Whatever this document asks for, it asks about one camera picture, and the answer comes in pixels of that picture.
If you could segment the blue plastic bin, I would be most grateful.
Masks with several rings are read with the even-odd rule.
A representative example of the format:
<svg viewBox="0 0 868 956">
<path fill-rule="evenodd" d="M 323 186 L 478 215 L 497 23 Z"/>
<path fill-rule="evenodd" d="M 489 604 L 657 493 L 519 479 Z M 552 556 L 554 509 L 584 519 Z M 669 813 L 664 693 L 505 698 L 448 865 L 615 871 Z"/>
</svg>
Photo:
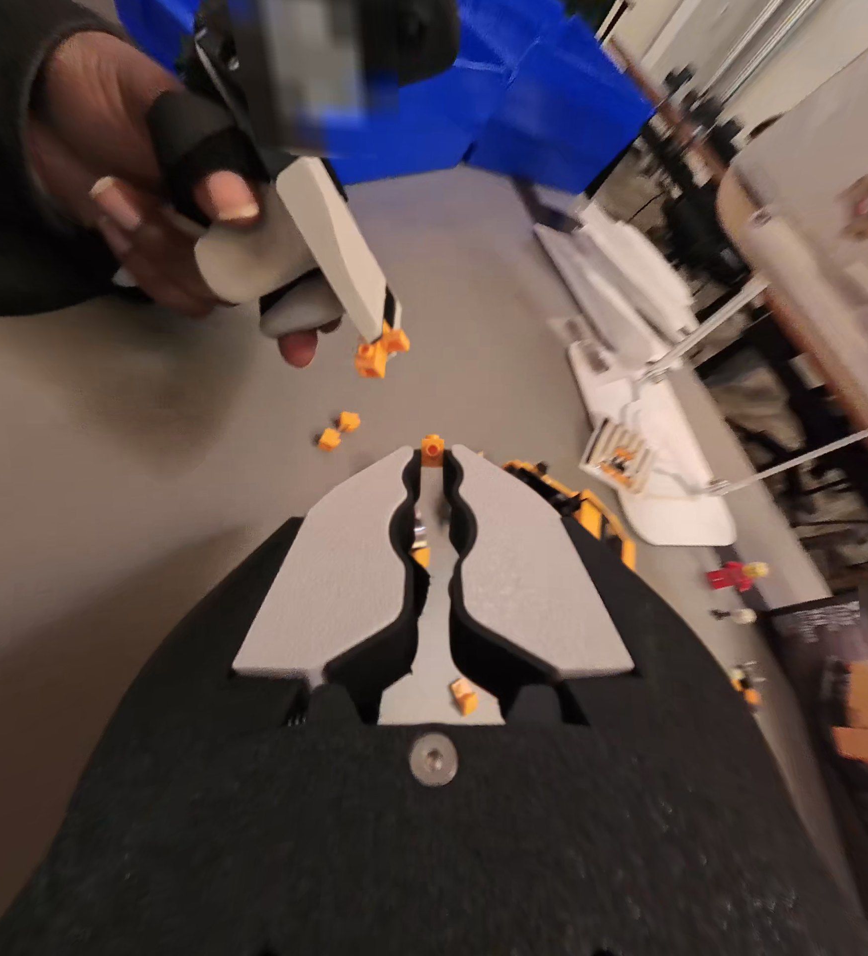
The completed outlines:
<svg viewBox="0 0 868 956">
<path fill-rule="evenodd" d="M 129 36 L 234 108 L 264 152 L 313 153 L 347 185 L 454 167 L 503 75 L 456 2 L 116 2 Z"/>
<path fill-rule="evenodd" d="M 571 195 L 592 194 L 654 114 L 586 23 L 562 17 L 525 51 L 465 162 Z"/>
</svg>

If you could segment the sticker sheet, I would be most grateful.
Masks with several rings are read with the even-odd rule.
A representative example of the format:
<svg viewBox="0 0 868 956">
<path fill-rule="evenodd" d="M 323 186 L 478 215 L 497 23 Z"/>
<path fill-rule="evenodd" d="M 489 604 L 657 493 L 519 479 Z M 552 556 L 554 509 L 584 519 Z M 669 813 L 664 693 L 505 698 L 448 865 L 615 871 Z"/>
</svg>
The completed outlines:
<svg viewBox="0 0 868 956">
<path fill-rule="evenodd" d="M 655 449 L 626 424 L 602 417 L 580 457 L 579 468 L 617 491 L 642 493 L 653 473 Z"/>
</svg>

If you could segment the white book stand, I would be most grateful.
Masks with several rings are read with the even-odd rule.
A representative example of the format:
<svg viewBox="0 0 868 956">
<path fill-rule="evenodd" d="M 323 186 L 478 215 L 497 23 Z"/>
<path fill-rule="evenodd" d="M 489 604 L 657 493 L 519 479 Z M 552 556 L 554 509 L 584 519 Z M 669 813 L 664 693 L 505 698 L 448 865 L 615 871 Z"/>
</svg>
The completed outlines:
<svg viewBox="0 0 868 956">
<path fill-rule="evenodd" d="M 571 293 L 582 321 L 567 357 L 593 431 L 608 416 L 639 432 L 655 449 L 654 470 L 642 493 L 612 487 L 633 530 L 653 545 L 733 544 L 737 532 L 728 494 L 868 440 L 868 333 L 858 307 L 827 277 L 811 246 L 771 208 L 751 210 L 739 238 L 750 254 L 751 278 L 675 344 L 653 335 L 643 322 L 613 322 L 610 316 L 593 321 Z M 668 377 L 714 330 L 761 297 L 806 341 L 858 431 L 750 479 L 717 480 Z"/>
</svg>

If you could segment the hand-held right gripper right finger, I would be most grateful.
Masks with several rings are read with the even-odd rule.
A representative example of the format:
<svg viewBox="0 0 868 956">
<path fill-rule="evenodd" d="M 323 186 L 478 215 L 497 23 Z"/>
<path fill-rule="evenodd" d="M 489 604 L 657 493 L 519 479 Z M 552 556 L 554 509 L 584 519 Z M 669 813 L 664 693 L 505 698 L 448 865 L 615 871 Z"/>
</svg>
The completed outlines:
<svg viewBox="0 0 868 956">
<path fill-rule="evenodd" d="M 502 719 L 526 687 L 625 677 L 634 662 L 566 519 L 528 484 L 465 446 L 444 456 L 449 643 L 462 676 Z"/>
</svg>

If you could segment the red lego minifigure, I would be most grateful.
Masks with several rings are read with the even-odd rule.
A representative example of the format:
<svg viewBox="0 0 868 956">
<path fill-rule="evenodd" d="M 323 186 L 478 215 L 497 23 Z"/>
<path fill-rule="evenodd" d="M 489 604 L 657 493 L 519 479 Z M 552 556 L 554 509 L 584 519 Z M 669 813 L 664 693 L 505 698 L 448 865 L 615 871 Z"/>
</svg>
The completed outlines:
<svg viewBox="0 0 868 956">
<path fill-rule="evenodd" d="M 762 561 L 732 560 L 713 571 L 706 572 L 705 578 L 714 591 L 734 590 L 745 593 L 750 591 L 758 580 L 766 578 L 769 571 L 769 565 Z"/>
</svg>

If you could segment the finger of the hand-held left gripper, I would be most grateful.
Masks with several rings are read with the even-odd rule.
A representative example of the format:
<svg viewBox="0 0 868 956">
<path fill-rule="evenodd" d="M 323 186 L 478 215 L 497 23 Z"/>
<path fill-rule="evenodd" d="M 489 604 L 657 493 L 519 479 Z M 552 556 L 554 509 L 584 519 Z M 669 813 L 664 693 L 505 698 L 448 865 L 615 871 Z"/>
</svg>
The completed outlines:
<svg viewBox="0 0 868 956">
<path fill-rule="evenodd" d="M 296 158 L 276 177 L 275 191 L 361 339 L 381 341 L 398 303 L 326 165 Z"/>
</svg>

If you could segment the small orange black lego assembly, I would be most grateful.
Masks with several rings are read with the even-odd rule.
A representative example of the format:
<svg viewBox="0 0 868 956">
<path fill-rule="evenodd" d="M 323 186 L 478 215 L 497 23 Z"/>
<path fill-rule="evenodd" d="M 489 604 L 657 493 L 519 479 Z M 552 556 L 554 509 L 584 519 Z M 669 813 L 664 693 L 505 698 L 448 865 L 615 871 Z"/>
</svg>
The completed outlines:
<svg viewBox="0 0 868 956">
<path fill-rule="evenodd" d="M 736 664 L 727 671 L 731 687 L 744 700 L 752 713 L 758 713 L 762 708 L 762 687 L 765 676 L 762 668 L 756 661 Z"/>
</svg>

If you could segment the orange lego car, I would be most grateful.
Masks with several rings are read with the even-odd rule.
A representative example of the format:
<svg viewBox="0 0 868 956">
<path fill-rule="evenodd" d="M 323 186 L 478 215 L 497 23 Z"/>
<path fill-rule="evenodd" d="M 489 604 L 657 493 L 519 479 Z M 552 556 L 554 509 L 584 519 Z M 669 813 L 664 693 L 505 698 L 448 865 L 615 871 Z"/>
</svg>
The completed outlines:
<svg viewBox="0 0 868 956">
<path fill-rule="evenodd" d="M 636 572 L 636 544 L 619 518 L 591 490 L 571 489 L 552 477 L 544 462 L 512 460 L 505 463 L 502 469 L 531 487 L 561 517 L 573 518 L 591 536 L 607 546 L 625 567 Z"/>
</svg>

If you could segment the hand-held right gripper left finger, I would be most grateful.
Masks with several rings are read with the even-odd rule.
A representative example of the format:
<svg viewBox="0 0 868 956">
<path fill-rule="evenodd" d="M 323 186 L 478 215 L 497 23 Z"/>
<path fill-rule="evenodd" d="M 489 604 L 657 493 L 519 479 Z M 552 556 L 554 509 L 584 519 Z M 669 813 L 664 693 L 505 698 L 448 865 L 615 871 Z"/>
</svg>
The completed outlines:
<svg viewBox="0 0 868 956">
<path fill-rule="evenodd" d="M 420 453 L 398 448 L 313 505 L 233 660 L 240 676 L 342 687 L 362 719 L 407 676 L 429 588 L 412 555 Z"/>
</svg>

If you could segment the person's left hand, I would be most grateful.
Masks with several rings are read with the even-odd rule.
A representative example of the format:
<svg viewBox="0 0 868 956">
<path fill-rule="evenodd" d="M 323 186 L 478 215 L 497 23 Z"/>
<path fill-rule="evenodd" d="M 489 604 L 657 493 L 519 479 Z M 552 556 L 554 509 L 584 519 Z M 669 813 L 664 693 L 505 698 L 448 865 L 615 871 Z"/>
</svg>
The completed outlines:
<svg viewBox="0 0 868 956">
<path fill-rule="evenodd" d="M 159 96 L 183 87 L 129 43 L 81 31 L 44 63 L 28 113 L 33 176 L 69 220 L 96 231 L 153 301 L 205 317 L 223 301 L 205 284 L 195 239 L 163 206 L 146 123 Z"/>
</svg>

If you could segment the white instruction booklet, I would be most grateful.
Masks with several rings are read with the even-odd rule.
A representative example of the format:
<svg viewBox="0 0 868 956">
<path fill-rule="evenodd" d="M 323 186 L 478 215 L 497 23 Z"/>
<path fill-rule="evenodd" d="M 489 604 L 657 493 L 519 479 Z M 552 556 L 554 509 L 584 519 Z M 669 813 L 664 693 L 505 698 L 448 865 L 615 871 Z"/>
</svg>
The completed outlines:
<svg viewBox="0 0 868 956">
<path fill-rule="evenodd" d="M 734 167 L 811 246 L 868 332 L 868 49 L 755 138 Z"/>
</svg>

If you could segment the black lego set box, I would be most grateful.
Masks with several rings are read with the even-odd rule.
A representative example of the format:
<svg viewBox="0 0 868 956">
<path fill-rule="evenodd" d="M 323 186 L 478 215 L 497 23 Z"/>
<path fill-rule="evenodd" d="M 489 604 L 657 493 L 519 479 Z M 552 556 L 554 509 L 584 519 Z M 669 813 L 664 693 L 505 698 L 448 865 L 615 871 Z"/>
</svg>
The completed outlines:
<svg viewBox="0 0 868 956">
<path fill-rule="evenodd" d="M 854 591 L 787 604 L 768 619 L 824 757 L 868 812 L 868 610 Z"/>
</svg>

